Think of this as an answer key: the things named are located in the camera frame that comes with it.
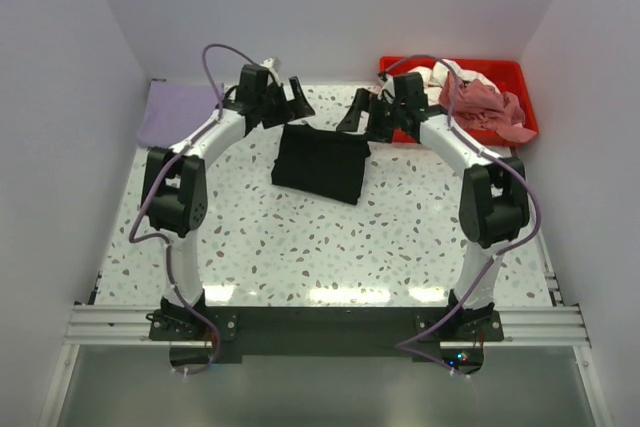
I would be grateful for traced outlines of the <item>black t shirt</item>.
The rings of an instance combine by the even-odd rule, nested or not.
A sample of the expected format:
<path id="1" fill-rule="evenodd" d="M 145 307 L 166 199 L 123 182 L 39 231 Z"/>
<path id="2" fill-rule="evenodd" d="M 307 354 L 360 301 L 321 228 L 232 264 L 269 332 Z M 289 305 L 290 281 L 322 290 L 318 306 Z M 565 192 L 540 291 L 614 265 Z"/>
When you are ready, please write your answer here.
<path id="1" fill-rule="evenodd" d="M 360 135 L 287 124 L 271 171 L 272 183 L 355 205 L 370 155 L 368 142 Z"/>

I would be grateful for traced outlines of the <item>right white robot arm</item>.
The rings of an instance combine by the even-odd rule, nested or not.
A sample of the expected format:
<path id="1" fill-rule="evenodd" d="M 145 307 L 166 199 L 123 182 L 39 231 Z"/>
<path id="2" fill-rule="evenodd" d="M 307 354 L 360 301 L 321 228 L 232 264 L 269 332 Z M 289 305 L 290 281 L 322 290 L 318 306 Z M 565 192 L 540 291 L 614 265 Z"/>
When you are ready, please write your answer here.
<path id="1" fill-rule="evenodd" d="M 365 137 L 389 143 L 397 130 L 431 149 L 461 179 L 458 223 L 467 239 L 463 267 L 445 316 L 448 333 L 469 339 L 481 327 L 477 311 L 494 305 L 499 265 L 530 221 L 525 170 L 517 157 L 485 148 L 457 124 L 453 104 L 431 105 L 416 73 L 393 77 L 380 92 L 356 90 L 339 132 L 358 129 L 368 114 Z"/>

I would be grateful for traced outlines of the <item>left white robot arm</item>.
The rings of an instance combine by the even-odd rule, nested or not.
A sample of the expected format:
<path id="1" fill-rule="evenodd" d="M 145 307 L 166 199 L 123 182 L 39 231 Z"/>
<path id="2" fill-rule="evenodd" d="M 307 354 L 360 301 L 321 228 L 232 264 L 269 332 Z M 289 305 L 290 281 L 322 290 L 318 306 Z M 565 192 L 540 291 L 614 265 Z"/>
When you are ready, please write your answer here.
<path id="1" fill-rule="evenodd" d="M 296 76 L 289 79 L 292 96 L 287 96 L 279 69 L 276 57 L 244 65 L 218 113 L 172 146 L 148 150 L 139 214 L 148 218 L 154 232 L 142 238 L 156 237 L 165 243 L 163 300 L 180 306 L 171 325 L 185 339 L 200 337 L 207 327 L 207 315 L 196 305 L 204 301 L 197 240 L 209 207 L 208 169 L 253 130 L 315 114 Z"/>

